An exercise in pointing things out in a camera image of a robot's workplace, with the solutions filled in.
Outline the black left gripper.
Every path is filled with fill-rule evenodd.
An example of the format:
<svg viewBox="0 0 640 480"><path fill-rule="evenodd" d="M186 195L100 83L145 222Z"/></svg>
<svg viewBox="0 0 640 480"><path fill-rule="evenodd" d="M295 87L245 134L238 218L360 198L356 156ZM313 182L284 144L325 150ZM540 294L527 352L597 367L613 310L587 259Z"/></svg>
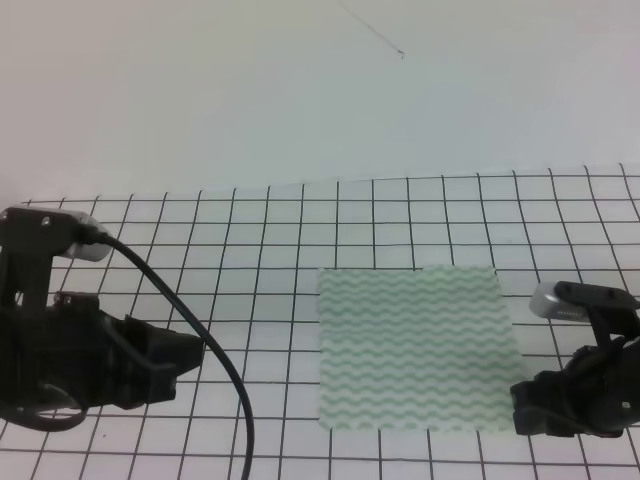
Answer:
<svg viewBox="0 0 640 480"><path fill-rule="evenodd" d="M1 412L116 405L123 409L170 401L177 372L202 364L197 336L102 311L81 294L26 311L1 297ZM146 368L149 362L174 367Z"/></svg>

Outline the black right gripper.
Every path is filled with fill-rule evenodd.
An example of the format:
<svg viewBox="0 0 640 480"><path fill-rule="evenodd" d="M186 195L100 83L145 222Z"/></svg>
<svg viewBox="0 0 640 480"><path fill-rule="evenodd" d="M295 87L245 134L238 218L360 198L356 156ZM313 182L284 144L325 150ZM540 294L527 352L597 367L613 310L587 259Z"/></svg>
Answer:
<svg viewBox="0 0 640 480"><path fill-rule="evenodd" d="M620 436L639 421L639 341L583 346L510 393L517 434Z"/></svg>

